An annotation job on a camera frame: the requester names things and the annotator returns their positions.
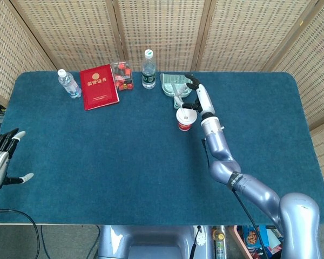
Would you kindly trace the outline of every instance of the bottle cap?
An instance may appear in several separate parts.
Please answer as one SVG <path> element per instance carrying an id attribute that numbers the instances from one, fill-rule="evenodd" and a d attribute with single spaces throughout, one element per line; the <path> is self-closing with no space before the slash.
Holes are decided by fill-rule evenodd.
<path id="1" fill-rule="evenodd" d="M 146 50 L 144 52 L 145 58 L 151 59 L 153 57 L 153 51 L 152 50 Z"/>
<path id="2" fill-rule="evenodd" d="M 65 70 L 60 69 L 60 70 L 58 71 L 58 75 L 59 75 L 60 77 L 65 77 L 65 76 L 67 75 L 67 73 L 66 73 Z"/>

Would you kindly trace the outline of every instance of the paper cup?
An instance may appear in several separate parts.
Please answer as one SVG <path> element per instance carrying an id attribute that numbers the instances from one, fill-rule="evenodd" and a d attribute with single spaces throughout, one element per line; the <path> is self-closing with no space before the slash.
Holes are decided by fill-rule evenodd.
<path id="1" fill-rule="evenodd" d="M 177 110 L 177 120 L 179 123 L 179 129 L 182 131 L 188 131 L 192 124 L 197 119 L 197 112 L 194 110 L 178 108 Z"/>

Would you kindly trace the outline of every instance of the plastic container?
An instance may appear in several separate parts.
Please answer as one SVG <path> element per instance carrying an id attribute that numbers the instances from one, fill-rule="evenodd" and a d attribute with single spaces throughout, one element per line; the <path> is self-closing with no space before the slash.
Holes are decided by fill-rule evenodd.
<path id="1" fill-rule="evenodd" d="M 66 92 L 69 93 L 71 98 L 79 98 L 82 96 L 82 90 L 79 88 L 71 73 L 60 69 L 58 75 L 60 84 L 65 88 Z"/>
<path id="2" fill-rule="evenodd" d="M 132 69 L 128 61 L 118 61 L 111 64 L 114 84 L 117 90 L 132 90 L 133 78 Z"/>
<path id="3" fill-rule="evenodd" d="M 152 50 L 144 52 L 145 59 L 141 70 L 141 83 L 146 89 L 153 89 L 156 85 L 156 62 Z"/>

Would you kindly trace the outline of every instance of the table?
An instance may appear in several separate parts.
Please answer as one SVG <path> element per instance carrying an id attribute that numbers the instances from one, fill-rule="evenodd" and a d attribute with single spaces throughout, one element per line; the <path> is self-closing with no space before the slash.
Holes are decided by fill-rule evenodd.
<path id="1" fill-rule="evenodd" d="M 79 74 L 73 73 L 79 83 Z M 302 110 L 287 73 L 195 72 L 205 85 L 233 156 L 282 197 L 302 192 L 320 206 L 324 183 Z M 200 118 L 188 132 L 177 127 L 173 100 L 160 81 L 134 90 L 120 103 L 84 111 L 57 73 L 28 72 L 15 84 L 2 132 L 26 131 L 9 176 L 35 177 L 0 190 L 0 208 L 55 224 L 249 224 L 227 187 L 207 169 Z M 193 101 L 195 93 L 185 99 Z M 257 224 L 271 221 L 245 202 Z M 26 222 L 0 215 L 0 223 Z"/>

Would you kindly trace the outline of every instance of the black cable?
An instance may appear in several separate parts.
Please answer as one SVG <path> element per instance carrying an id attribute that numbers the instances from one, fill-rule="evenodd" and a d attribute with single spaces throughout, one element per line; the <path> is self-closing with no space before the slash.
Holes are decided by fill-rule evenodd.
<path id="1" fill-rule="evenodd" d="M 195 238 L 194 238 L 194 243 L 193 243 L 193 246 L 192 246 L 192 249 L 191 249 L 191 253 L 190 253 L 190 259 L 193 259 L 194 258 L 195 248 L 197 247 L 197 245 L 195 243 L 197 241 L 197 236 L 198 236 L 198 233 L 199 233 L 199 231 L 201 229 L 201 226 L 197 226 L 197 228 L 198 228 L 198 231 L 197 231 L 197 233 L 195 235 Z"/>
<path id="2" fill-rule="evenodd" d="M 47 248 L 45 247 L 45 243 L 44 243 L 44 237 L 43 237 L 43 231 L 42 231 L 42 225 L 41 225 L 41 238 L 42 238 L 42 245 L 43 245 L 43 249 L 44 249 L 44 252 L 46 254 L 46 256 L 48 257 L 48 259 L 50 259 L 50 256 L 47 252 Z"/>
<path id="3" fill-rule="evenodd" d="M 202 144 L 203 144 L 203 148 L 204 148 L 204 150 L 205 150 L 205 154 L 206 154 L 207 168 L 210 168 L 209 156 L 207 155 L 207 150 L 206 150 L 205 141 L 206 141 L 206 139 L 201 139 L 201 142 L 202 142 Z"/>
<path id="4" fill-rule="evenodd" d="M 254 220 L 253 220 L 252 216 L 250 215 L 250 213 L 248 212 L 248 210 L 246 209 L 246 207 L 245 207 L 245 205 L 243 204 L 242 200 L 240 199 L 240 197 L 238 196 L 238 194 L 236 193 L 236 191 L 235 191 L 234 189 L 233 189 L 233 193 L 234 193 L 235 197 L 237 197 L 237 199 L 238 199 L 240 205 L 241 205 L 242 208 L 244 209 L 244 211 L 245 211 L 246 215 L 248 216 L 249 220 L 252 222 L 252 225 L 253 225 L 253 227 L 254 227 L 254 229 L 255 229 L 255 232 L 256 232 L 257 235 L 258 235 L 258 238 L 259 238 L 259 241 L 260 241 L 261 247 L 262 247 L 262 249 L 263 249 L 264 257 L 265 257 L 266 259 L 269 259 L 268 255 L 266 254 L 266 250 L 265 250 L 265 247 L 264 247 L 264 244 L 263 244 L 263 239 L 261 238 L 260 232 L 258 231 L 258 228 L 257 228 L 256 224 L 254 223 Z"/>
<path id="5" fill-rule="evenodd" d="M 93 259 L 97 259 L 97 256 L 98 256 L 98 248 L 96 250 L 96 253 L 93 255 Z"/>
<path id="6" fill-rule="evenodd" d="M 37 252 L 36 252 L 36 256 L 35 256 L 35 259 L 38 258 L 38 255 L 39 255 L 39 235 L 38 235 L 38 229 L 37 229 L 37 226 L 35 224 L 35 222 L 33 221 L 33 219 L 26 213 L 24 212 L 20 212 L 19 210 L 15 210 L 15 209 L 0 209 L 0 213 L 6 213 L 6 212 L 13 212 L 13 213 L 19 213 L 19 214 L 22 214 L 24 215 L 25 217 L 27 217 L 30 222 L 32 223 L 34 229 L 35 229 L 35 232 L 36 232 L 36 238 L 37 238 Z"/>
<path id="7" fill-rule="evenodd" d="M 99 235 L 101 234 L 101 230 L 99 229 L 99 227 L 98 227 L 97 225 L 96 225 L 96 227 L 97 227 L 97 229 L 98 229 L 98 235 L 97 235 L 96 240 L 95 240 L 95 242 L 93 243 L 93 245 L 92 245 L 92 247 L 91 247 L 89 253 L 88 253 L 87 256 L 86 256 L 86 259 L 89 259 L 89 256 L 90 256 L 90 254 L 91 254 L 93 248 L 95 247 L 95 245 L 96 245 L 96 243 L 97 243 L 97 241 L 98 241 L 98 239 L 99 239 Z"/>

